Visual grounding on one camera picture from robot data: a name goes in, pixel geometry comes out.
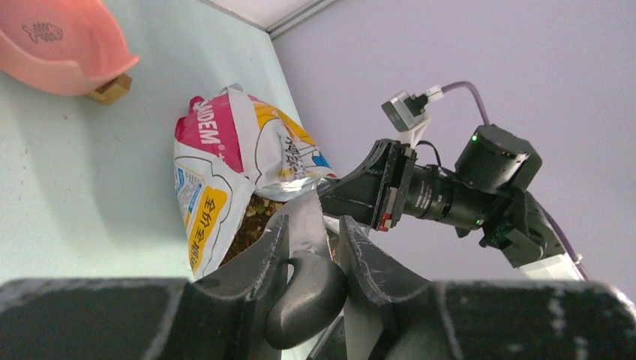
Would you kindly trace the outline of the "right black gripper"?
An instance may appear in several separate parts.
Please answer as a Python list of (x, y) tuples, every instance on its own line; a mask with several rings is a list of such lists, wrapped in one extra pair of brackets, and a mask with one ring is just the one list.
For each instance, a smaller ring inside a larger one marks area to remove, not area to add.
[(349, 215), (361, 225), (388, 232), (404, 213), (416, 160), (410, 145), (377, 140), (352, 172), (319, 188), (323, 214)]

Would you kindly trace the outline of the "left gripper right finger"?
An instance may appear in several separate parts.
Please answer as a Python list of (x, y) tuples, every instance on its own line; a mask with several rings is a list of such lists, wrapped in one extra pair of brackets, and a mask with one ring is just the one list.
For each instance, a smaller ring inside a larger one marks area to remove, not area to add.
[(311, 359), (633, 359), (635, 306), (602, 283), (430, 281), (340, 219), (343, 314)]

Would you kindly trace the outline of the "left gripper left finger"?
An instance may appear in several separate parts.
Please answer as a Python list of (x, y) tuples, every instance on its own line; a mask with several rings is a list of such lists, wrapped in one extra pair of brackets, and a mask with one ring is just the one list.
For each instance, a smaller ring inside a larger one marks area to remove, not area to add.
[(289, 218), (190, 282), (29, 278), (1, 287), (3, 359), (279, 359), (265, 339), (287, 284)]

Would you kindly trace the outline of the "metal food scoop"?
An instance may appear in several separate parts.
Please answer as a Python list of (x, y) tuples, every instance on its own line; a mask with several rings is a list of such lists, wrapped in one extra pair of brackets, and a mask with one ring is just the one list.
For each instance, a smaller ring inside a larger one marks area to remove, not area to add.
[(339, 316), (347, 299), (347, 279), (332, 259), (320, 198), (308, 191), (285, 203), (268, 220), (271, 230), (286, 221), (292, 275), (271, 308), (265, 339), (279, 350), (314, 338)]

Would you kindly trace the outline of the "cat food bag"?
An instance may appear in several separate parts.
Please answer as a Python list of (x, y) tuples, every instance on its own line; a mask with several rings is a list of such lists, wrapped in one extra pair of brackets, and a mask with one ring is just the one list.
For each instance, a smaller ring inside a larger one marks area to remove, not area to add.
[(196, 279), (221, 265), (252, 196), (285, 203), (335, 175), (299, 123), (238, 83), (190, 100), (175, 124), (173, 162)]

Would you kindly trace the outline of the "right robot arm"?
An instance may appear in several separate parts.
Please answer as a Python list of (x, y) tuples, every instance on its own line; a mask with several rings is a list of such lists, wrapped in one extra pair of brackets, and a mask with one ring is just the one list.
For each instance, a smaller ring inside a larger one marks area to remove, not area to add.
[(502, 253), (531, 279), (585, 281), (581, 258), (556, 221), (530, 193), (542, 159), (526, 141), (496, 125), (475, 129), (454, 169), (421, 166), (416, 146), (380, 139), (351, 173), (319, 188), (325, 215), (348, 215), (386, 232), (403, 216), (480, 230), (479, 244)]

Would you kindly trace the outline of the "empty pink bowl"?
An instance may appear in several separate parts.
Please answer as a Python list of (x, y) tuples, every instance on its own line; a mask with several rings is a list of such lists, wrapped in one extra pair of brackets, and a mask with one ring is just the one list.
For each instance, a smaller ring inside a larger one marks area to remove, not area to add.
[(1, 2), (1, 71), (35, 89), (110, 105), (139, 59), (102, 1)]

